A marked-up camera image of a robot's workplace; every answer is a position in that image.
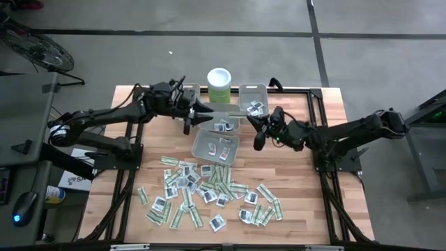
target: wooden tabletop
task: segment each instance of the wooden tabletop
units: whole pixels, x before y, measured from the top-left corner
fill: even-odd
[[[132,86],[117,86],[112,107],[122,102],[129,94]],[[325,88],[323,100],[329,126],[345,123],[346,114],[342,102],[341,91],[338,88]],[[270,112],[280,105],[297,120],[308,121],[309,112],[307,99],[300,94],[268,95]],[[238,104],[238,96],[234,95],[231,102]],[[271,192],[280,199],[284,209],[282,221],[272,220],[266,227],[246,225],[238,218],[241,208],[254,210],[254,206],[246,204],[242,199],[228,203],[220,208],[215,203],[205,204],[195,193],[194,203],[203,219],[204,226],[195,229],[190,214],[185,214],[178,230],[170,229],[169,225],[176,209],[183,202],[180,194],[172,199],[173,208],[168,224],[158,226],[144,216],[151,208],[157,195],[164,197],[163,170],[170,166],[160,164],[162,156],[178,158],[199,165],[208,164],[205,160],[196,159],[191,154],[197,129],[190,135],[183,135],[183,124],[167,117],[154,118],[144,127],[141,142],[144,144],[144,155],[141,169],[137,172],[132,191],[132,201],[128,217],[125,242],[128,243],[239,243],[239,244],[323,244],[329,243],[327,222],[322,199],[321,184],[318,174],[312,167],[312,157],[309,149],[295,152],[287,147],[276,148],[267,141],[262,151],[252,147],[255,131],[250,125],[242,125],[239,133],[240,147],[236,162],[232,166],[232,178],[236,183],[246,184],[250,190],[260,184],[265,184]],[[105,135],[108,137],[123,136],[125,124],[107,126]],[[91,186],[89,200],[86,205],[79,237],[91,233],[101,221],[110,207],[116,171],[105,171],[95,178]],[[344,207],[356,225],[363,233],[373,239],[373,232],[367,210],[362,186],[357,178],[348,173],[339,174]],[[144,186],[151,200],[147,206],[142,206],[137,196],[137,188]],[[268,201],[260,195],[259,203],[267,206]],[[227,221],[226,226],[214,233],[209,220],[221,214]],[[339,221],[334,214],[337,234],[341,236]],[[114,235],[118,231],[121,210],[118,211]]]

